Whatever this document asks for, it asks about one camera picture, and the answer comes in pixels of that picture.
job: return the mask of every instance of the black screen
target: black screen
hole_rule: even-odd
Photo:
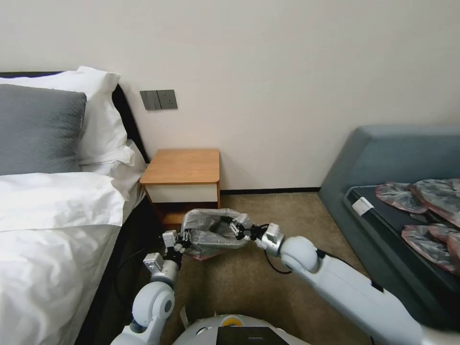
[[[216,345],[288,345],[269,327],[219,327]]]

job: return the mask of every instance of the beige carpet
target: beige carpet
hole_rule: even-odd
[[[363,272],[316,193],[223,196],[222,207],[248,213],[256,223],[275,222],[287,236],[303,235]],[[272,261],[282,268],[277,259]],[[370,344],[305,281],[273,271],[254,243],[203,262],[184,257],[161,345],[172,344],[184,330],[179,318],[183,305],[192,320],[214,312],[238,313],[264,319],[313,345]]]

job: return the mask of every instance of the gray sofa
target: gray sofa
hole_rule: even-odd
[[[402,239],[401,244],[388,241],[385,230],[369,220],[371,215],[366,218],[354,213],[348,193],[351,187],[389,181],[458,178],[459,158],[460,126],[363,126],[350,135],[319,192],[372,280],[396,295],[420,323],[457,330],[460,318],[455,310],[460,312],[459,301],[453,300],[454,307],[450,308],[452,303],[446,301],[442,289],[431,284],[432,277],[427,274],[438,268],[427,263],[431,271],[416,268],[413,261],[422,258],[414,251],[408,254],[411,249]],[[395,249],[398,246],[407,251],[406,256]],[[408,260],[407,255],[414,257]],[[460,278],[447,279],[453,296],[460,296],[456,293]]]

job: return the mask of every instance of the wooden nightstand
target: wooden nightstand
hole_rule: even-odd
[[[140,183],[166,228],[194,208],[220,208],[218,149],[158,150]]]

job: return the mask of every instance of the gray plastic bag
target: gray plastic bag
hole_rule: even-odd
[[[205,260],[222,253],[225,249],[237,249],[248,240],[237,240],[235,234],[221,217],[235,219],[240,214],[229,208],[197,208],[186,213],[182,221],[181,236],[191,246],[185,253],[197,260]]]

